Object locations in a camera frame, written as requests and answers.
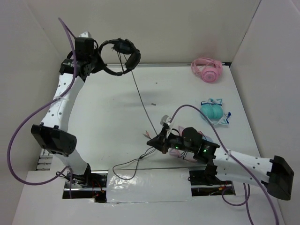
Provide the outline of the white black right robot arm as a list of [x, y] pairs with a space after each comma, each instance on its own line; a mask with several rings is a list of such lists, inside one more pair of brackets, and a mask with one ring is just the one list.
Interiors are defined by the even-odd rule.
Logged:
[[291, 199], [294, 171], [281, 156], [262, 158], [224, 150], [203, 139], [193, 127], [183, 129], [181, 135], [174, 135], [164, 127], [147, 145], [163, 154], [169, 149], [193, 153], [193, 158], [206, 166], [204, 177], [210, 184], [231, 180], [262, 187], [277, 199]]

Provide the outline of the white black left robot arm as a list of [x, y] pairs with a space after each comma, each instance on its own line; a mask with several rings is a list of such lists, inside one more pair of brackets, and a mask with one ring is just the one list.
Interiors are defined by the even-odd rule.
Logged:
[[47, 150], [68, 167], [70, 178], [82, 186], [92, 183], [90, 165], [76, 150], [77, 138], [68, 132], [75, 100], [87, 76], [101, 64], [98, 44], [87, 31], [75, 38], [75, 49], [60, 66], [60, 76], [53, 101], [39, 125], [31, 127], [31, 134], [42, 149]]

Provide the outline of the black wired headphones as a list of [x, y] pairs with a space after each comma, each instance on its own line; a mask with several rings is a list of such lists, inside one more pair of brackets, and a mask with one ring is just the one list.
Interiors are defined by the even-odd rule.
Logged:
[[[101, 51], [103, 50], [104, 46], [106, 46], [106, 45], [113, 45], [112, 50], [117, 53], [117, 56], [118, 56], [118, 59], [119, 59], [119, 62], [120, 62], [120, 66], [121, 66], [121, 71], [120, 72], [114, 72], [114, 71], [108, 69], [106, 65], [104, 65], [104, 71], [107, 72], [108, 74], [111, 74], [111, 75], [114, 75], [114, 76], [121, 76], [121, 75], [125, 75], [127, 73], [131, 73], [134, 84], [135, 84], [135, 87], [136, 87], [136, 90], [137, 90], [137, 94], [139, 96], [140, 102], [141, 102], [142, 107], [143, 107], [143, 110], [146, 114], [146, 117], [147, 117], [154, 133], [157, 135], [158, 132], [156, 131], [156, 129], [153, 125], [153, 122], [152, 122], [152, 120], [149, 116], [149, 113], [148, 113], [148, 111], [145, 107], [144, 101], [142, 99], [142, 96], [141, 96], [141, 93], [140, 93], [140, 90], [139, 90], [139, 87], [138, 87], [138, 84], [136, 82], [136, 78], [135, 78], [135, 75], [134, 75], [134, 72], [133, 72], [133, 70], [139, 64], [139, 61], [140, 61], [140, 58], [141, 58], [139, 50], [128, 39], [121, 39], [121, 38], [112, 39], [112, 40], [104, 41], [101, 45], [97, 46], [99, 57], [101, 57]], [[142, 161], [147, 156], [152, 155], [156, 151], [157, 151], [157, 149], [155, 149], [154, 147], [149, 147], [143, 154], [141, 154], [139, 156], [139, 158], [135, 158], [135, 159], [132, 159], [128, 162], [125, 162], [125, 163], [122, 163], [122, 164], [117, 164], [117, 165], [113, 166], [112, 167], [113, 174], [117, 178], [119, 178], [123, 181], [133, 180], [136, 177], [136, 173], [137, 173], [140, 161]], [[133, 162], [136, 162], [136, 166], [135, 166], [135, 170], [134, 170], [131, 177], [128, 177], [128, 178], [122, 177], [122, 176], [120, 176], [116, 173], [116, 171], [115, 171], [116, 167], [131, 164]]]

